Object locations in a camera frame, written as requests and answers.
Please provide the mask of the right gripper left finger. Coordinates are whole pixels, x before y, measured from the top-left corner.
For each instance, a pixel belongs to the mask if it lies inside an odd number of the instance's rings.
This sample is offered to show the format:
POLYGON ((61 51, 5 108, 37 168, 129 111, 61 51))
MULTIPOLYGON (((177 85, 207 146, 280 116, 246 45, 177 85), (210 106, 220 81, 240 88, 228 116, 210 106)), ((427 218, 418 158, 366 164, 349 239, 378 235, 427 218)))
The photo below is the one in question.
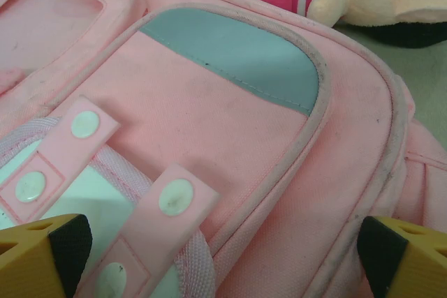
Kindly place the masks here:
POLYGON ((2 229, 1 297, 73 297, 92 242, 83 214, 2 229))

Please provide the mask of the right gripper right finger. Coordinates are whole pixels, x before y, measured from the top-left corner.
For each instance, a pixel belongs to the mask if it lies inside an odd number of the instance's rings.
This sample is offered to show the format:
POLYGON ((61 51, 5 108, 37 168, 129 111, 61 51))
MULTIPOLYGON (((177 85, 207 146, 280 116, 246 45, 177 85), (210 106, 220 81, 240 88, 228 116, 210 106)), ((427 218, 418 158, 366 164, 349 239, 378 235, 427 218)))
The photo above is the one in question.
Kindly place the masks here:
POLYGON ((358 255, 374 297, 445 297, 446 234, 384 216, 366 217, 358 255))

